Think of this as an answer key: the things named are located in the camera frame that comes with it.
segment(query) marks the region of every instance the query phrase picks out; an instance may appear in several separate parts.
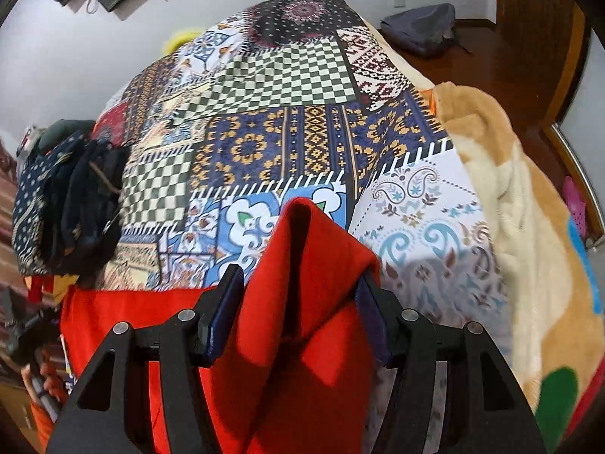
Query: pink mandala flower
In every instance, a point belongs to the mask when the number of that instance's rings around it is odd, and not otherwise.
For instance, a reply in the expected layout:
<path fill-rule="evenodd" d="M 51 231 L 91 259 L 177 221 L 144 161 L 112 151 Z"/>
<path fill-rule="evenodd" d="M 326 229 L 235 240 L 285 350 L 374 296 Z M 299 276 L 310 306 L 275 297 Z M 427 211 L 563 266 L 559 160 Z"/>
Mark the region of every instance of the pink mandala flower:
<path fill-rule="evenodd" d="M 322 3 L 313 0 L 299 0 L 284 7 L 283 18 L 300 25 L 304 22 L 319 22 L 325 12 L 326 8 Z"/>

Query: pink shoe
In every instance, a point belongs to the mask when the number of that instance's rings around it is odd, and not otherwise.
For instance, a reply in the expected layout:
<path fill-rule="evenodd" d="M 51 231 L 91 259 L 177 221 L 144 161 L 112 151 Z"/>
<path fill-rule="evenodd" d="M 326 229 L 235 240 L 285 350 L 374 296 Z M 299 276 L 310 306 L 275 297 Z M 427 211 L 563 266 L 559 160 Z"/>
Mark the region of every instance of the pink shoe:
<path fill-rule="evenodd" d="M 563 183 L 563 198 L 565 198 L 565 204 L 576 223 L 580 237 L 586 239 L 586 203 L 582 200 L 582 196 L 570 176 L 567 176 Z"/>

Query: brown floor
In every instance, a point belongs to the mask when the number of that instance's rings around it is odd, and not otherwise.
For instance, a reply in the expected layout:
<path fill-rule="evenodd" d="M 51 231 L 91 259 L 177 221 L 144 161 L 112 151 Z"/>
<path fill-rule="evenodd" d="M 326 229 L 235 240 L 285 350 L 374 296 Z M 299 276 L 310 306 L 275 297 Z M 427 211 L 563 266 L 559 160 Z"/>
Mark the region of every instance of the brown floor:
<path fill-rule="evenodd" d="M 525 153 L 549 177 L 559 192 L 568 174 L 561 159 L 541 130 L 548 107 L 545 85 L 521 65 L 512 49 L 486 27 L 458 29 L 461 47 L 452 47 L 443 56 L 424 59 L 395 49 L 435 84 L 452 81 L 470 85 L 492 95 L 510 118 Z"/>

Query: electrical outlet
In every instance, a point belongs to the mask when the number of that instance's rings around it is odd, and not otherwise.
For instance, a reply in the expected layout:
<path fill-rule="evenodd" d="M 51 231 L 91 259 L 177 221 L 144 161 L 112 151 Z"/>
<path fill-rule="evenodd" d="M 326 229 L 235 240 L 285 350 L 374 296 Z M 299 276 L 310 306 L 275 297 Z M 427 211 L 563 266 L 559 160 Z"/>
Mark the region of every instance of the electrical outlet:
<path fill-rule="evenodd" d="M 400 8 L 405 6 L 405 0 L 393 0 L 393 6 L 395 8 Z"/>

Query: silver bolt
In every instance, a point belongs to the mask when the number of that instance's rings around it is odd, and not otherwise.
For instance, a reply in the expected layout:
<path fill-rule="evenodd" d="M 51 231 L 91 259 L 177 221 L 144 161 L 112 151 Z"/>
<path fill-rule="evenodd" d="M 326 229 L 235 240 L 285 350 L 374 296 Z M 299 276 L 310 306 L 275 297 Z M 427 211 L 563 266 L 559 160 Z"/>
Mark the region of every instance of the silver bolt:
<path fill-rule="evenodd" d="M 467 324 L 468 330 L 474 335 L 480 335 L 483 332 L 483 326 L 477 323 L 477 321 L 471 321 Z"/>
<path fill-rule="evenodd" d="M 418 313 L 414 309 L 403 309 L 401 317 L 406 321 L 417 321 Z"/>
<path fill-rule="evenodd" d="M 191 309 L 183 309 L 181 312 L 178 313 L 178 320 L 179 321 L 191 321 L 195 316 L 195 312 L 192 311 Z"/>
<path fill-rule="evenodd" d="M 120 323 L 114 325 L 114 333 L 116 335 L 122 335 L 126 331 L 128 331 L 128 323 L 121 321 Z"/>

